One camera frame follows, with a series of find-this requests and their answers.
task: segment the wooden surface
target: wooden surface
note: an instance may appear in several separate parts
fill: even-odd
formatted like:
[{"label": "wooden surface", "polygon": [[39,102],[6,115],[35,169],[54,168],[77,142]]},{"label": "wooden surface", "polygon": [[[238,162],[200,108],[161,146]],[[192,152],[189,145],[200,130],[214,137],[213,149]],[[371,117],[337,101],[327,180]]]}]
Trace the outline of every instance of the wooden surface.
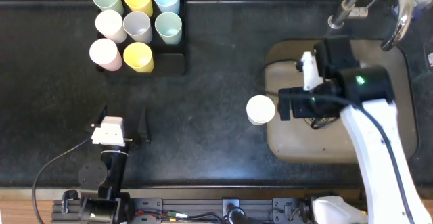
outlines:
[{"label": "wooden surface", "polygon": [[[39,200],[38,209],[44,223],[51,220],[51,207],[53,200]],[[433,215],[433,200],[424,200],[424,205],[430,215]],[[39,224],[31,200],[0,200],[2,224]]]}]

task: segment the black tray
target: black tray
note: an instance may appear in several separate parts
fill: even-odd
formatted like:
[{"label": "black tray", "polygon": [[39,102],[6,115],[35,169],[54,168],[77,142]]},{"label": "black tray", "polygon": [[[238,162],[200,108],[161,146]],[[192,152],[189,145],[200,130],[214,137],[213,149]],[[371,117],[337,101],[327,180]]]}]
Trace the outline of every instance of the black tray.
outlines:
[{"label": "black tray", "polygon": [[[124,13],[122,17],[124,18],[127,14],[132,12],[128,5],[122,0]],[[152,7],[154,13],[150,17],[150,23],[152,27],[152,41],[150,41],[149,47],[152,50],[152,57],[154,59],[154,69],[152,72],[135,72],[130,66],[128,66],[124,60],[122,67],[117,71],[108,71],[101,66],[96,64],[96,70],[107,75],[118,75],[118,76],[181,76],[186,70],[185,64],[185,4],[181,0],[181,8],[179,12],[179,17],[182,19],[182,40],[177,45],[167,45],[158,34],[155,29],[155,20],[158,15],[161,14],[155,1],[152,0]],[[100,32],[97,33],[97,38],[105,38]],[[117,44],[117,48],[123,59],[123,51],[125,48],[135,41],[128,35],[127,39],[120,44]]]}]

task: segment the green led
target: green led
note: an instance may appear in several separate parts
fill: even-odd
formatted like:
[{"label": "green led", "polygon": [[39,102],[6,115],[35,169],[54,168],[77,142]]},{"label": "green led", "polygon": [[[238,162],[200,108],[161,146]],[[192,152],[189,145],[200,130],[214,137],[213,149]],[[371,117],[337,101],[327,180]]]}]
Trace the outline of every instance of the green led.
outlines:
[{"label": "green led", "polygon": [[365,83],[365,80],[364,80],[363,77],[361,77],[361,76],[356,76],[355,78],[356,78],[356,80],[357,80],[357,82],[358,82],[358,85],[363,85],[363,84]]}]

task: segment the beige sink basin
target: beige sink basin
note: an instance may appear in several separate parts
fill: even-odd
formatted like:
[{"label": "beige sink basin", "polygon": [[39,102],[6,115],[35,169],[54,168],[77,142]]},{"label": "beige sink basin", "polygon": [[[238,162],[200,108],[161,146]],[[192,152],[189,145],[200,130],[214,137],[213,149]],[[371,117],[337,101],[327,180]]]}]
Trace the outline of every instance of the beige sink basin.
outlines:
[{"label": "beige sink basin", "polygon": [[[300,59],[304,51],[313,51],[319,40],[289,40],[275,44],[266,62],[284,58]],[[414,155],[418,140],[411,99],[405,56],[394,48],[389,52],[380,49],[381,41],[352,40],[352,51],[362,66],[381,65],[390,74],[398,108],[398,129],[407,158]],[[302,73],[293,62],[280,62],[269,66],[265,72],[266,90],[278,92],[281,88],[303,86]],[[269,95],[275,105],[277,98]],[[313,130],[304,119],[282,122],[277,113],[267,124],[267,142],[273,153],[288,162],[356,163],[352,141],[341,120]]]}]

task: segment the pink cup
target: pink cup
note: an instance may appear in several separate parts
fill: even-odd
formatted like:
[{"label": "pink cup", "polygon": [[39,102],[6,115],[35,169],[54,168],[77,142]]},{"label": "pink cup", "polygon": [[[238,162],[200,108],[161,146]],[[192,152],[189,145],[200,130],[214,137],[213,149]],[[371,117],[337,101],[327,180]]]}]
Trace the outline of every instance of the pink cup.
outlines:
[{"label": "pink cup", "polygon": [[99,39],[93,42],[89,55],[92,61],[108,71],[116,71],[122,66],[122,56],[115,42],[110,39]]}]

